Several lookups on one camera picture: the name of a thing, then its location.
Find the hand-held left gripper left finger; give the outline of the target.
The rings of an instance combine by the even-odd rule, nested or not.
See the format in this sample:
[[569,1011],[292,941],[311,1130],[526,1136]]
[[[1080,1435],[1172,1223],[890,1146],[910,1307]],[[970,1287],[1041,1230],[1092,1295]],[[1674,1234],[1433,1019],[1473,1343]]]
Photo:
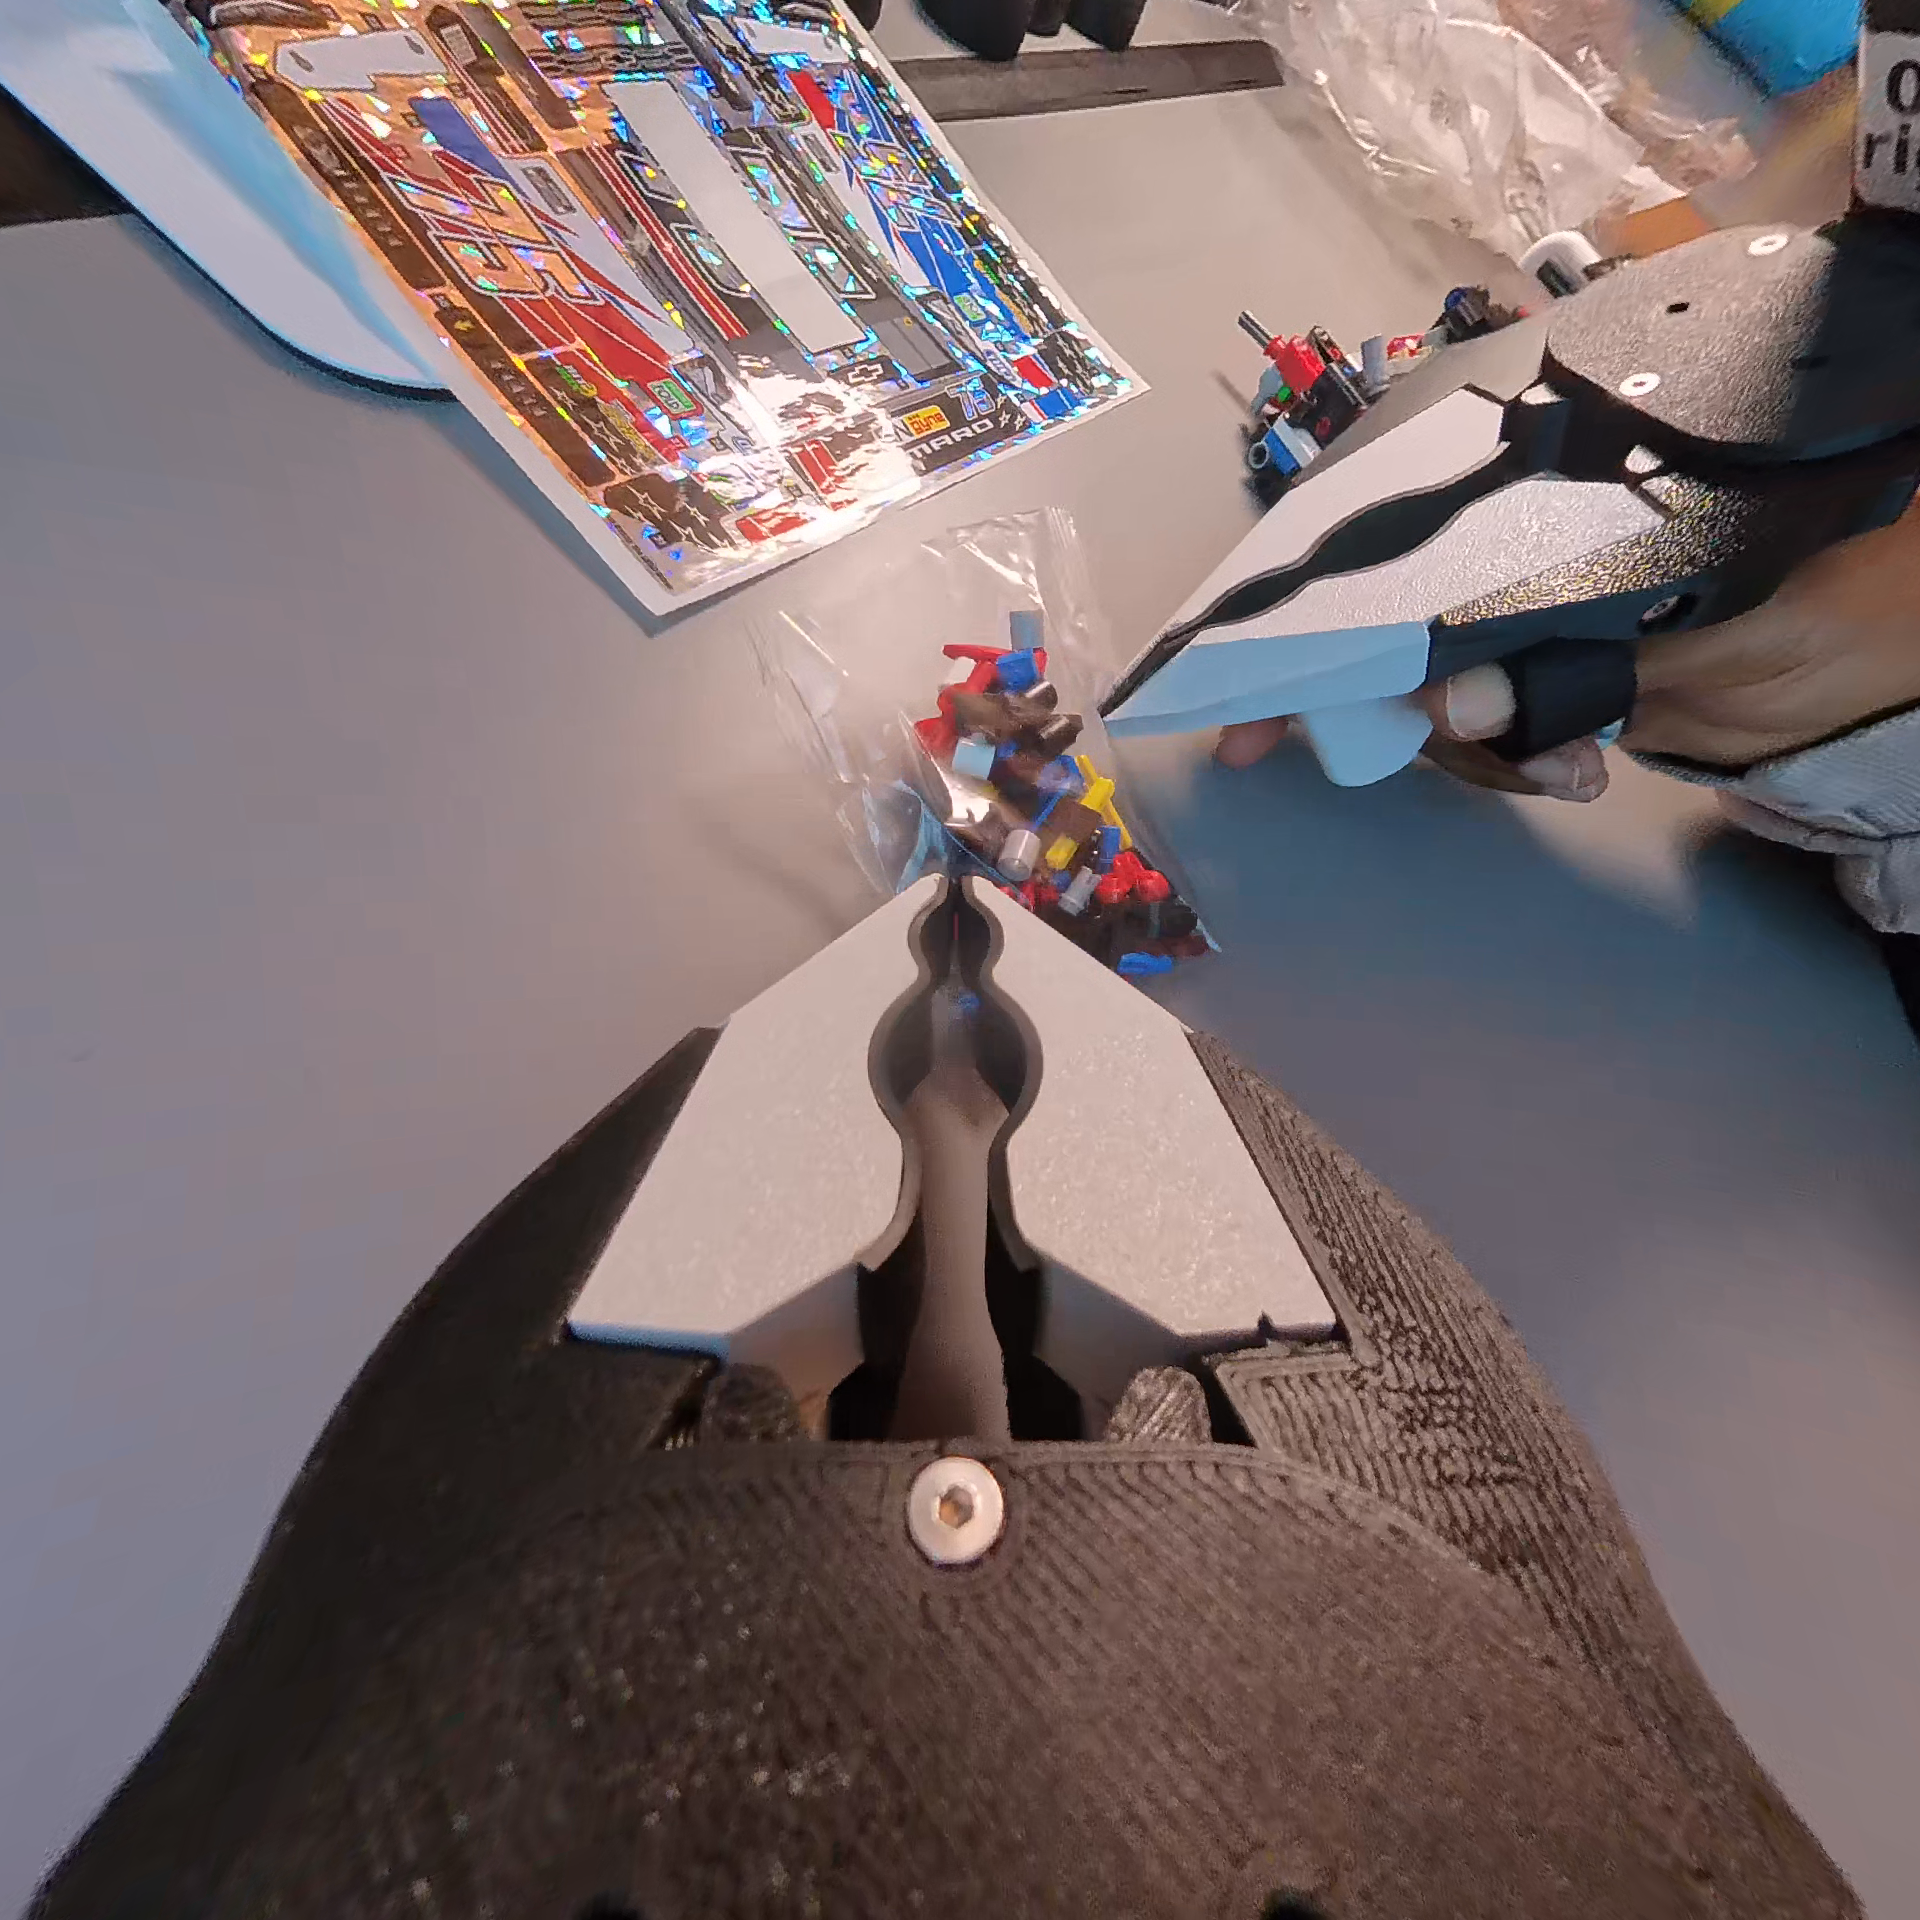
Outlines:
[[734,1011],[586,1271],[573,1336],[759,1365],[800,1402],[857,1368],[857,1278],[918,1208],[887,1044],[932,988],[946,903],[946,879],[918,879]]

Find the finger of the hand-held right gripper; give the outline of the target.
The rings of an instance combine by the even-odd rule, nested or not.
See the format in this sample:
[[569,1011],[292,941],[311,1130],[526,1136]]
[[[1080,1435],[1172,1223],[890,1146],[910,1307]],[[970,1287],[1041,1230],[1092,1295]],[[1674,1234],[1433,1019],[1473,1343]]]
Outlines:
[[1652,533],[1664,512],[1617,482],[1525,475],[1384,501],[1304,558],[1181,615],[1112,686],[1112,734],[1234,725],[1262,700],[1343,704],[1422,679],[1430,627],[1454,607]]
[[1308,478],[1199,582],[1165,639],[1366,632],[1518,576],[1506,400],[1454,390]]

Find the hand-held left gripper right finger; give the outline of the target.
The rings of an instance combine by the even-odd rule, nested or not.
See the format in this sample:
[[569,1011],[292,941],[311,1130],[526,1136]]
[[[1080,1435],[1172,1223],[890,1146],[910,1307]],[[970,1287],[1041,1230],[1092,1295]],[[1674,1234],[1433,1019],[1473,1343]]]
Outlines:
[[1014,1381],[1096,1432],[1142,1368],[1336,1332],[1192,1031],[984,879],[959,883],[975,1060],[1004,1106],[989,1223]]

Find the lego car chassis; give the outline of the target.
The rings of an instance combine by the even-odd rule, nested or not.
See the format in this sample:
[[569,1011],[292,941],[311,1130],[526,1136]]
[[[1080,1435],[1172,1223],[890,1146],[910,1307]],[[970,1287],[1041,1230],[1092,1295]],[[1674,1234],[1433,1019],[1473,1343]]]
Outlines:
[[1255,400],[1240,428],[1240,478],[1264,509],[1290,492],[1358,421],[1375,414],[1410,374],[1444,352],[1530,323],[1542,301],[1570,300],[1625,270],[1631,254],[1600,254],[1581,231],[1551,231],[1530,245],[1520,272],[1528,301],[1506,301],[1485,284],[1452,288],[1426,324],[1408,333],[1375,333],[1346,352],[1324,327],[1266,333],[1249,314],[1238,327],[1264,355]]

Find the clear bag of lego parts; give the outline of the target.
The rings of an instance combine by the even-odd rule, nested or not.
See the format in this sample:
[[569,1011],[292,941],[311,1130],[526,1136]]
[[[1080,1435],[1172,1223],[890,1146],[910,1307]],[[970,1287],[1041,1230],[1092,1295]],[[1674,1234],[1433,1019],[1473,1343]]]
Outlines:
[[1415,218],[1520,260],[1757,164],[1754,92],[1678,5],[1231,5]]

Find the small bag of lego pins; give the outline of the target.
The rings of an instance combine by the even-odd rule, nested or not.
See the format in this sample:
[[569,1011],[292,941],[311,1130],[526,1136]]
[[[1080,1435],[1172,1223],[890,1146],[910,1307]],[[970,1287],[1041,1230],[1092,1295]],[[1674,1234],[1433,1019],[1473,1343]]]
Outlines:
[[876,894],[982,879],[1149,988],[1217,944],[1096,710],[1106,637],[1074,519],[1045,508],[770,613],[754,654]]

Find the person's right hand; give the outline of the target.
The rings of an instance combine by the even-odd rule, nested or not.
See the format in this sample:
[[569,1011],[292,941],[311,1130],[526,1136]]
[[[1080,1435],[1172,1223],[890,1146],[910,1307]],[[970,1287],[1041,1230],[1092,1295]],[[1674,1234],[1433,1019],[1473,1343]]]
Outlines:
[[[1918,509],[1798,567],[1760,607],[1639,650],[1622,747],[1720,770],[1760,765],[1874,727],[1918,700]],[[1454,780],[1590,802],[1609,775],[1588,739],[1506,764],[1490,743],[1516,714],[1500,668],[1420,698],[1424,756]]]

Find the blue plastic object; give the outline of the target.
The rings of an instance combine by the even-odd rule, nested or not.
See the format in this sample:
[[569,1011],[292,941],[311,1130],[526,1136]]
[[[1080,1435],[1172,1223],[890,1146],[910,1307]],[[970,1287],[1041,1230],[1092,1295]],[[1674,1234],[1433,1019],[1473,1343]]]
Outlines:
[[1784,95],[1855,60],[1860,2],[1671,2],[1761,93]]

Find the holographic sticker sheet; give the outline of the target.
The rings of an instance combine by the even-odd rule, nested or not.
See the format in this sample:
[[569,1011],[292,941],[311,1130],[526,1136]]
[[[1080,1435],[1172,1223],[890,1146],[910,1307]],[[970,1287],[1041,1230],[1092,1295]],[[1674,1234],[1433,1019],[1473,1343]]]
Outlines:
[[655,615],[1144,388],[855,5],[176,12]]

